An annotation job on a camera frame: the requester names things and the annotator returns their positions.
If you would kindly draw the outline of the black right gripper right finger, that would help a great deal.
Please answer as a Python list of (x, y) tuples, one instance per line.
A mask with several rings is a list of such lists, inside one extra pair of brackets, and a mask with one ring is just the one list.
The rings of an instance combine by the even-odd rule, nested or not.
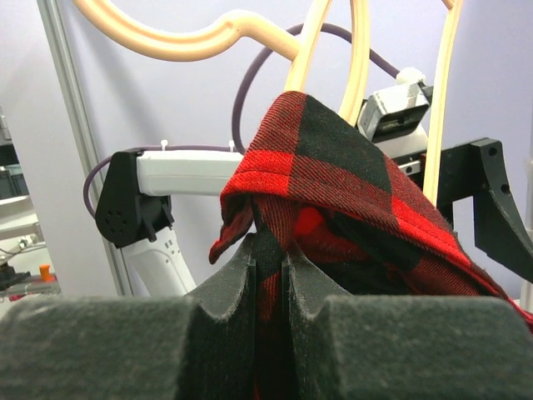
[(508, 302), (355, 296), (297, 247), (282, 276), (302, 399), (532, 396), (532, 336)]

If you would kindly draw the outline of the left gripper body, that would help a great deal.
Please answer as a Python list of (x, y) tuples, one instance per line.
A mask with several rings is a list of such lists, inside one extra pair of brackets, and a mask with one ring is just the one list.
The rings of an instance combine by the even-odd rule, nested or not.
[(473, 197), (482, 188), (481, 161), (473, 142), (441, 152), (436, 208), (443, 217), (453, 216), (454, 202)]

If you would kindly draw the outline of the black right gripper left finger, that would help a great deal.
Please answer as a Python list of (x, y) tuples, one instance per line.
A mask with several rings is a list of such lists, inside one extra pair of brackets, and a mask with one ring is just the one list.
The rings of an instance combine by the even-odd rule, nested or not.
[(1, 321), (4, 399), (249, 399), (255, 263), (246, 237), (182, 297), (49, 297)]

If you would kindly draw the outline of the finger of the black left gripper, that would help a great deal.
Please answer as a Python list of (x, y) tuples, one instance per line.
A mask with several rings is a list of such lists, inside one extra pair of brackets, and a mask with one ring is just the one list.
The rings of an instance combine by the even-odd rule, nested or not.
[(518, 212), (506, 174), (501, 142), (471, 144), (480, 163), (481, 190), (473, 197), (475, 245), (489, 258), (532, 281), (532, 241)]

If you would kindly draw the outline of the red black plaid shirt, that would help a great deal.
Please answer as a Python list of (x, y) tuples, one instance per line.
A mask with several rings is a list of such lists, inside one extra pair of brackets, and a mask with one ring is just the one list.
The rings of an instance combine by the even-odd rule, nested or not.
[(532, 336), (532, 316), (470, 260), (417, 185), (304, 93), (285, 92), (268, 109), (222, 190), (221, 211), (211, 262), (256, 229), (256, 399), (302, 399), (282, 283), (282, 264), (292, 248), (355, 296), (503, 300)]

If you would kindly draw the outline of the cream plastic hanger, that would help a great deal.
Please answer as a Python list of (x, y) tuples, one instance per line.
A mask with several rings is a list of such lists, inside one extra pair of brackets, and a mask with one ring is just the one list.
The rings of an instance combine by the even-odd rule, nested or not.
[[(431, 105), (429, 143), (426, 151), (423, 193), (437, 202), (441, 145), (446, 109), (446, 89), (451, 56), (463, 3), (446, 1), (446, 22), (436, 64)], [(195, 62), (225, 52), (241, 38), (251, 38), (291, 61), (284, 89), (302, 91), (316, 40), (331, 6), (328, 1), (311, 4), (301, 35), (294, 37), (254, 12), (233, 10), (211, 25), (195, 32), (174, 33), (139, 23), (109, 1), (77, 1), (78, 10), (102, 33), (116, 43), (141, 55), (170, 62)], [(370, 16), (366, 1), (351, 2), (351, 64), (339, 114), (349, 123), (356, 121), (366, 89), (370, 58)]]

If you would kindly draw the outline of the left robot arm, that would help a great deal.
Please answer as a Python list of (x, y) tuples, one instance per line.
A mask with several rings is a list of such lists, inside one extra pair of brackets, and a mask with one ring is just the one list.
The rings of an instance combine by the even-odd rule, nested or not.
[[(93, 213), (98, 231), (123, 255), (153, 296), (182, 296), (196, 284), (172, 229), (174, 194), (216, 196), (242, 155), (163, 143), (116, 152)], [(501, 142), (482, 138), (444, 150), (437, 206), (472, 198), (475, 245), (523, 279), (520, 304), (532, 300), (532, 240), (511, 194)]]

